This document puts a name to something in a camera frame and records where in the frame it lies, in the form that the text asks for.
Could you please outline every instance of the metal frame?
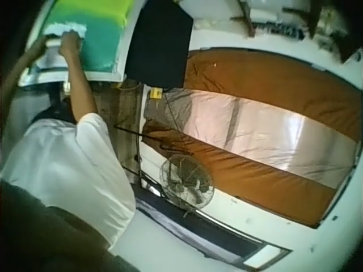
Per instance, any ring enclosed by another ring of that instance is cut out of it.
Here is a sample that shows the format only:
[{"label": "metal frame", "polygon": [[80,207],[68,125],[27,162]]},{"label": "metal frame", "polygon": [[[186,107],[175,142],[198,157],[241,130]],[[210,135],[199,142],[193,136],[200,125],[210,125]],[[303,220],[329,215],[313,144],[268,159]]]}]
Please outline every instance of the metal frame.
[{"label": "metal frame", "polygon": [[[39,37],[43,23],[46,20],[55,2],[56,0],[47,0],[44,3],[38,14],[37,19],[35,20],[33,28],[30,31],[29,38],[26,44],[26,49],[28,49]],[[127,25],[124,29],[124,33],[121,36],[119,45],[117,47],[115,70],[112,73],[86,71],[86,77],[89,81],[122,82],[126,78],[125,66],[131,38],[136,26],[138,16],[145,2],[146,0],[133,1],[133,5],[128,14]],[[32,84],[62,82],[67,80],[67,75],[67,71],[43,71],[36,74],[29,74],[29,68],[27,68],[20,77],[19,86],[24,87]]]}]

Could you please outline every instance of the electric fan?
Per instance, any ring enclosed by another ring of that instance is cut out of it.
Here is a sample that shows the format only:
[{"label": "electric fan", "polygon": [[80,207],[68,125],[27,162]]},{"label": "electric fan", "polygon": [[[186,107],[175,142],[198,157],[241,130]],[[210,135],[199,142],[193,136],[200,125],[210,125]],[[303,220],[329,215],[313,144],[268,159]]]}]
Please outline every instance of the electric fan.
[{"label": "electric fan", "polygon": [[173,204],[188,211],[205,207],[214,194],[208,171],[188,155],[172,155],[162,164],[160,185]]}]

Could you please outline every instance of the hand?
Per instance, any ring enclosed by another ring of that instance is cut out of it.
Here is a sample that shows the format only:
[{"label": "hand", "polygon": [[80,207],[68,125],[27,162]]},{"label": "hand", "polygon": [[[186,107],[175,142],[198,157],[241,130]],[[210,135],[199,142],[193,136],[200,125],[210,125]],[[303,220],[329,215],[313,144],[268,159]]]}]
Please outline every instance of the hand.
[{"label": "hand", "polygon": [[45,53],[46,43],[48,37],[47,36],[40,36],[30,48],[24,53],[24,58],[26,58],[27,63],[31,64],[32,62],[36,61]]},{"label": "hand", "polygon": [[64,32],[62,35],[62,44],[59,48],[59,54],[64,58],[78,56],[81,48],[81,38],[76,31]]}]

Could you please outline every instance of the yellow label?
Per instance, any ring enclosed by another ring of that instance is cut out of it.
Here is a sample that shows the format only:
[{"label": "yellow label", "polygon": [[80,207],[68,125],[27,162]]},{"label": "yellow label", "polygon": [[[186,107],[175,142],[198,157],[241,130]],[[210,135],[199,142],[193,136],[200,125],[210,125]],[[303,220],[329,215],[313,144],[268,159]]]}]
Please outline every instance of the yellow label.
[{"label": "yellow label", "polygon": [[152,99],[161,99],[163,97],[163,89],[161,88],[152,88],[150,92],[150,98]]}]

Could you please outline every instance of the white t-shirt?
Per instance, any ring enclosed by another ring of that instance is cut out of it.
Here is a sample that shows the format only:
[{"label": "white t-shirt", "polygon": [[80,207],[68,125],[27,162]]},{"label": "white t-shirt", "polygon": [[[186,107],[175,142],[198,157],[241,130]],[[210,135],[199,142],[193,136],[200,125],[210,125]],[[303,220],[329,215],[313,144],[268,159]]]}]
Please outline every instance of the white t-shirt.
[{"label": "white t-shirt", "polygon": [[95,113],[77,126],[53,119],[35,122],[14,147],[1,178],[95,228],[111,244],[135,213],[135,198]]}]

